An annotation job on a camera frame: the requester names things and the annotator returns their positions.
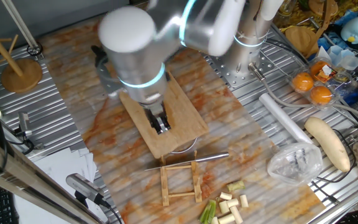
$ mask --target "knife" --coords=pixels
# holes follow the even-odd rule
[[[217,160],[217,159],[223,159],[223,158],[226,158],[226,157],[229,157],[228,152],[220,152],[220,153],[215,153],[215,154],[203,156],[203,157],[197,158],[197,159],[192,160],[192,161],[178,162],[178,163],[170,164],[170,165],[167,165],[167,166],[164,166],[164,167],[177,166],[177,165],[185,164],[185,163],[188,163],[188,162],[209,162],[209,161],[214,161],[214,160]],[[154,167],[154,168],[151,168],[151,169],[146,169],[145,171],[159,169],[161,167],[162,166]]]

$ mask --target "orange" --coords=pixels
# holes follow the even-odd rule
[[[332,93],[325,86],[316,86],[310,91],[310,98],[316,105],[326,105],[331,101]]]
[[[292,80],[292,84],[295,87],[295,91],[303,93],[309,91],[313,87],[313,79],[309,73],[302,72],[296,75]]]
[[[316,62],[314,65],[312,65],[312,66],[310,67],[310,73],[311,73],[311,75],[312,75],[312,76],[315,76],[318,72],[321,71],[321,69],[323,69],[323,67],[324,67],[325,65],[328,65],[328,66],[329,66],[329,64],[328,64],[327,62],[324,62],[324,61]]]

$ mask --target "blue led ring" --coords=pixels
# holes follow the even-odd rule
[[[249,45],[249,44],[245,44],[245,43],[241,42],[239,39],[237,39],[236,35],[234,35],[234,38],[239,44],[243,45],[244,47],[258,47],[258,46],[262,45],[264,42],[266,42],[266,39],[267,39],[267,38],[265,38],[264,41],[262,41],[259,44]]]
[[[148,81],[147,83],[129,84],[129,83],[122,81],[121,79],[119,79],[119,80],[122,82],[122,84],[132,87],[132,88],[146,88],[146,87],[149,87],[150,85],[153,85],[154,83],[158,82],[164,74],[165,74],[165,65],[163,63],[163,64],[161,64],[161,69],[160,69],[159,73],[157,74],[157,76],[154,77],[152,80]]]
[[[186,23],[190,15],[191,8],[193,8],[195,2],[196,0],[189,0],[185,6],[185,10],[183,11],[183,14],[181,15],[181,23],[179,27],[179,39],[180,39],[180,43],[185,47],[186,47],[185,44]]]

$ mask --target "green onion piece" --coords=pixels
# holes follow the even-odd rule
[[[233,190],[245,189],[245,185],[242,180],[227,185],[227,189],[232,192]]]
[[[212,219],[215,217],[216,201],[209,200],[209,203],[211,204],[211,210],[209,211],[208,223],[211,223]]]
[[[203,213],[202,213],[201,216],[200,216],[199,221],[200,221],[201,223],[204,223],[205,220],[208,221],[208,215],[209,215],[209,210],[210,210],[210,209],[211,209],[211,204],[209,203],[209,204],[205,207]]]

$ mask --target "blue toy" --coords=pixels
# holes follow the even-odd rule
[[[349,21],[342,28],[341,37],[352,44],[358,44],[358,17]]]

